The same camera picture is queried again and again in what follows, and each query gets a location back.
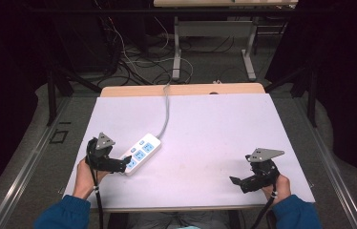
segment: gray floor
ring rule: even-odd
[[[191,50],[212,51],[219,46],[225,38],[192,38],[183,43],[183,48],[190,47]],[[268,84],[264,80],[265,71],[270,63],[272,54],[278,44],[278,36],[265,36],[259,39],[257,55],[252,56],[258,82],[264,86]],[[231,39],[224,43],[220,50],[230,46]],[[182,62],[182,68],[193,75],[191,83],[212,83],[219,79],[223,83],[248,82],[245,77],[240,49],[243,48],[245,40],[235,39],[233,48],[228,52],[213,53],[193,53],[184,52],[182,58],[187,62]],[[160,48],[155,48],[153,52],[165,52]],[[160,63],[165,69],[172,68],[172,62]],[[136,66],[136,70],[149,80],[153,80],[163,72],[160,67],[143,69]],[[182,73],[182,78],[186,79],[186,74]],[[100,84],[117,85],[123,82],[122,79],[105,80]],[[294,147],[298,159],[301,162],[306,178],[313,184],[312,192],[317,200],[315,206],[320,215],[324,228],[357,228],[357,169],[345,164],[331,153],[332,129],[331,123],[326,116],[326,109],[318,104],[316,116],[318,128],[312,129],[306,122],[305,97],[293,99],[290,97],[289,89],[291,85],[284,85],[272,93],[273,101],[278,109],[280,118]],[[0,206],[6,198],[14,181],[20,171],[26,168],[28,161],[33,154],[43,152],[37,159],[36,168],[31,168],[31,176],[25,180],[28,185],[22,191],[22,195],[14,200],[13,207],[5,208],[5,215],[0,215],[4,228],[31,228],[34,219],[49,205],[61,199],[62,195],[58,191],[63,187],[69,178],[71,166],[74,165],[77,149],[85,133],[97,94],[92,94],[81,85],[73,84],[76,93],[71,98],[64,98],[63,103],[59,98],[60,110],[63,111],[55,124],[46,128],[48,117],[48,100],[46,86],[43,86],[36,93],[39,96],[38,108],[26,131],[25,137],[14,153],[6,171],[0,177]],[[42,136],[47,133],[53,136],[54,132],[67,131],[67,137],[63,144],[39,144]],[[329,162],[335,160],[336,167],[330,170],[326,168]],[[342,191],[340,181],[337,177],[332,179],[332,173],[340,172],[342,181]],[[243,210],[240,214],[242,224],[246,222],[249,227],[255,220],[260,209]],[[90,228],[98,228],[97,214],[91,214]],[[266,228],[263,221],[260,228]]]

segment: white tabletop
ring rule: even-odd
[[[103,132],[116,142],[110,157],[119,157],[164,123],[164,96],[100,97],[81,143]],[[234,209],[265,204],[262,191],[244,194],[232,177],[253,176],[245,155],[256,148],[285,151],[273,158],[289,177],[292,193],[314,202],[305,175],[290,145],[269,94],[171,95],[170,120],[161,149],[134,175],[106,176],[100,184],[108,211]],[[71,194],[75,171],[65,191]],[[88,201],[96,208],[95,195]]]
[[[156,7],[245,7],[296,5],[298,0],[155,0]]]

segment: human hand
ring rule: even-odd
[[[98,171],[97,172],[98,184],[108,174],[110,174],[110,172]],[[76,198],[87,199],[87,197],[93,191],[94,186],[95,183],[93,182],[93,177],[90,172],[90,166],[86,163],[85,158],[83,158],[77,164],[77,175],[76,175],[76,182],[74,184],[73,196]]]
[[[283,175],[279,175],[276,182],[277,197],[274,198],[273,205],[277,204],[281,200],[291,196],[291,184],[289,179]],[[273,192],[273,185],[263,187],[262,191],[267,199],[271,198],[271,193]]]

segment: power strip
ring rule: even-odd
[[[161,142],[155,136],[147,134],[139,140],[133,147],[127,150],[119,159],[132,156],[131,162],[127,164],[125,175],[131,176],[161,147]]]

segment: blue sleeve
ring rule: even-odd
[[[282,200],[273,207],[277,229],[322,228],[318,213],[312,203],[304,202],[295,195]]]
[[[33,228],[87,228],[89,225],[90,202],[65,196],[39,216]]]

